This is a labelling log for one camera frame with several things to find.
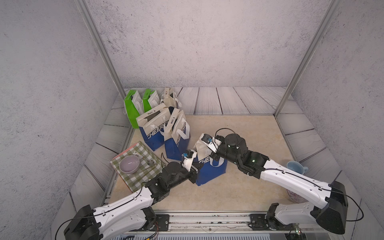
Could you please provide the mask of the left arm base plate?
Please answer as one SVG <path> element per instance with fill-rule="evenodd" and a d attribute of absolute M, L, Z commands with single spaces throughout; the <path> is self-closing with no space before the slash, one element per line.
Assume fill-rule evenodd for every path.
<path fill-rule="evenodd" d="M 154 220 L 148 223 L 148 231 L 167 232 L 169 230 L 170 215 L 160 214 L 156 215 Z"/>

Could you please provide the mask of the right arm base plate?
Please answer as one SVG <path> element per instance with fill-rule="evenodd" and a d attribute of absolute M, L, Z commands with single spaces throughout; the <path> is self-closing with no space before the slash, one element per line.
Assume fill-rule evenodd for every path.
<path fill-rule="evenodd" d="M 288 231 L 294 229 L 294 224 L 285 225 L 276 218 L 276 209 L 279 203 L 271 204 L 266 214 L 250 214 L 248 226 L 253 231 Z"/>

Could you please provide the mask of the green white takeout bag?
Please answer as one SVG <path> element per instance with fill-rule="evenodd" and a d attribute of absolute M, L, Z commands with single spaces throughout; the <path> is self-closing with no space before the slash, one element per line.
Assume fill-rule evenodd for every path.
<path fill-rule="evenodd" d="M 143 101 L 137 90 L 129 90 L 125 99 L 125 112 L 129 121 L 134 129 L 138 129 L 139 125 L 137 122 L 137 117 L 144 113 Z"/>
<path fill-rule="evenodd" d="M 150 111 L 152 108 L 160 104 L 160 98 L 156 90 L 146 89 L 143 98 L 142 105 L 144 112 Z"/>

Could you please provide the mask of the dark navy takeaway bag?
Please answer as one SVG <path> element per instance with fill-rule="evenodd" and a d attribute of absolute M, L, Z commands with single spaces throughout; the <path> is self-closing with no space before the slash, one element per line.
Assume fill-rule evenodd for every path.
<path fill-rule="evenodd" d="M 178 99 L 177 92 L 174 88 L 165 88 L 160 103 L 164 103 L 167 107 L 174 107 L 179 110 L 183 109 L 183 105 Z"/>

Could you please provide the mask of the blue white takeout bag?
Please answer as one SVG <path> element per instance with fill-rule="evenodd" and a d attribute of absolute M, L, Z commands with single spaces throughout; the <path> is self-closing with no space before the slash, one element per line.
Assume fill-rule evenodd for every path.
<path fill-rule="evenodd" d="M 165 143 L 164 129 L 170 117 L 170 110 L 164 103 L 137 117 L 142 137 L 152 151 L 157 150 Z"/>

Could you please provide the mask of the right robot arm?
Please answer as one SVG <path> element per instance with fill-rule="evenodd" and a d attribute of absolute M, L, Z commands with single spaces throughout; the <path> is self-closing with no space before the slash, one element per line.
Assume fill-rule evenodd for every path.
<path fill-rule="evenodd" d="M 306 199 L 303 204 L 271 204 L 264 220 L 268 228 L 318 224 L 333 234 L 345 233 L 348 200 L 342 183 L 328 184 L 285 168 L 263 154 L 250 151 L 245 139 L 236 133 L 226 137 L 203 134 L 201 140 L 212 151 L 213 160 L 228 160 L 244 174 L 277 184 Z"/>

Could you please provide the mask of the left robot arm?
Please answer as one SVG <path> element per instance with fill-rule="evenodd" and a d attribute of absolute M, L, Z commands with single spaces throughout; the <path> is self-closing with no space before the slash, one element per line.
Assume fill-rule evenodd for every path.
<path fill-rule="evenodd" d="M 109 240 L 129 231 L 151 229 L 156 220 L 152 205 L 184 181 L 195 183 L 202 167 L 201 163 L 193 163 L 187 170 L 179 162 L 170 162 L 131 195 L 95 209 L 89 205 L 82 207 L 74 218 L 66 221 L 65 239 Z"/>

